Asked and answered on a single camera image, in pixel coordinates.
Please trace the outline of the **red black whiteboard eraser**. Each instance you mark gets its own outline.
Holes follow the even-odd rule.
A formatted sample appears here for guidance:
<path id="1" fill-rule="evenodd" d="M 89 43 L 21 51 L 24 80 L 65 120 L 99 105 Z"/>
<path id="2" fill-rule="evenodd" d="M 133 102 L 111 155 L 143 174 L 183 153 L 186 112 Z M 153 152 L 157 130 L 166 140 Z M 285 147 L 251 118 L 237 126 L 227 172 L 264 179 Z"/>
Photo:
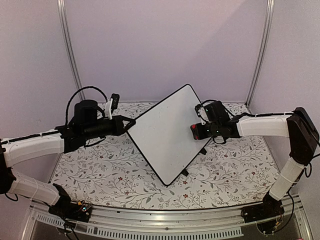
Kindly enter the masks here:
<path id="1" fill-rule="evenodd" d="M 192 124 L 190 126 L 190 129 L 191 129 L 191 132 L 192 132 L 194 140 L 200 140 L 200 135 L 199 135 L 199 127 L 200 127 L 200 125 L 201 125 L 200 123 L 197 123 L 197 124 Z"/>

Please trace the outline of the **white dry-erase whiteboard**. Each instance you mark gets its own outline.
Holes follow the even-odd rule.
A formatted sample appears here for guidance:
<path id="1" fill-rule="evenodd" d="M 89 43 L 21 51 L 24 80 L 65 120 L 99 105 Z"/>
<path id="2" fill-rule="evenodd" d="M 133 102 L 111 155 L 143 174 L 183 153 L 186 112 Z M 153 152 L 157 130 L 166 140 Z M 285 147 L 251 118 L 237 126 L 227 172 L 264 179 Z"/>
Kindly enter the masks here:
<path id="1" fill-rule="evenodd" d="M 209 143 L 195 140 L 191 125 L 200 122 L 200 104 L 190 84 L 185 84 L 138 116 L 127 134 L 161 183 L 171 185 Z"/>

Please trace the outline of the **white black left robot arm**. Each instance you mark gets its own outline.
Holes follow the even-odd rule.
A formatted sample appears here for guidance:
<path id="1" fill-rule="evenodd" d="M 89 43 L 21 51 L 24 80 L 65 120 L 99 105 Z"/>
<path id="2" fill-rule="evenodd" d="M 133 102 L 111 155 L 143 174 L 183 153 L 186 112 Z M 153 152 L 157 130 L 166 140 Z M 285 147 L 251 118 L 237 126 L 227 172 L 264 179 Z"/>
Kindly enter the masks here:
<path id="1" fill-rule="evenodd" d="M 14 165 L 53 154 L 66 154 L 88 141 L 107 136 L 121 136 L 135 123 L 135 119 L 113 115 L 118 100 L 112 97 L 104 107 L 95 100 L 82 100 L 74 106 L 74 115 L 67 123 L 38 134 L 6 139 L 0 143 L 0 193 L 14 194 L 42 201 L 52 214 L 70 217 L 74 212 L 88 213 L 85 203 L 73 203 L 62 186 L 44 183 L 32 177 L 13 172 Z"/>

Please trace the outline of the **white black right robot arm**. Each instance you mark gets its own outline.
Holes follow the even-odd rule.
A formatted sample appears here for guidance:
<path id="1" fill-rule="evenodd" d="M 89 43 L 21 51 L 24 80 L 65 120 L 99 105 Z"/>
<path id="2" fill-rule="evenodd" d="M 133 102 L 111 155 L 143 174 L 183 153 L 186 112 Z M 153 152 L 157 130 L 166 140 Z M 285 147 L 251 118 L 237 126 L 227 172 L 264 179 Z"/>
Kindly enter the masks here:
<path id="1" fill-rule="evenodd" d="M 303 107 L 292 111 L 252 114 L 234 114 L 219 100 L 206 100 L 194 108 L 199 123 L 190 126 L 196 141 L 217 138 L 216 145 L 225 145 L 229 139 L 262 137 L 268 147 L 270 141 L 287 141 L 289 152 L 280 175 L 265 195 L 258 213 L 269 218 L 278 210 L 278 202 L 297 184 L 303 170 L 320 154 L 320 132 Z"/>

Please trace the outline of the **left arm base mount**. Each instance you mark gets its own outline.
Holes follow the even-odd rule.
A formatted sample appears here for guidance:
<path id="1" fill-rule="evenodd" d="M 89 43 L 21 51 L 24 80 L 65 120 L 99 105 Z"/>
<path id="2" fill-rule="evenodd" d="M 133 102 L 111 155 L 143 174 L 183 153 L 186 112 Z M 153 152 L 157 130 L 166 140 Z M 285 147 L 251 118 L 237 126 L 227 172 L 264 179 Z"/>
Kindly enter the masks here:
<path id="1" fill-rule="evenodd" d="M 73 202 L 62 186 L 55 183 L 53 186 L 58 191 L 59 199 L 54 205 L 49 207 L 48 212 L 63 220 L 71 219 L 88 223 L 91 218 L 93 204 L 84 200 Z"/>

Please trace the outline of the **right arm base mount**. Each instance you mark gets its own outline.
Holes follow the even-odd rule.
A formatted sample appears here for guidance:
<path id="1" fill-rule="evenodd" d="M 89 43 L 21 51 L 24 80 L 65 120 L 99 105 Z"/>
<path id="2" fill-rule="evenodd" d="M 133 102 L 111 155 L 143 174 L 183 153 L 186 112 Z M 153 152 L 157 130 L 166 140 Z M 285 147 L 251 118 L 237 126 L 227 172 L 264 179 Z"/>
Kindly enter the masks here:
<path id="1" fill-rule="evenodd" d="M 245 223 L 250 223 L 280 216 L 284 213 L 282 201 L 274 199 L 267 192 L 262 199 L 262 203 L 243 207 L 240 215 Z"/>

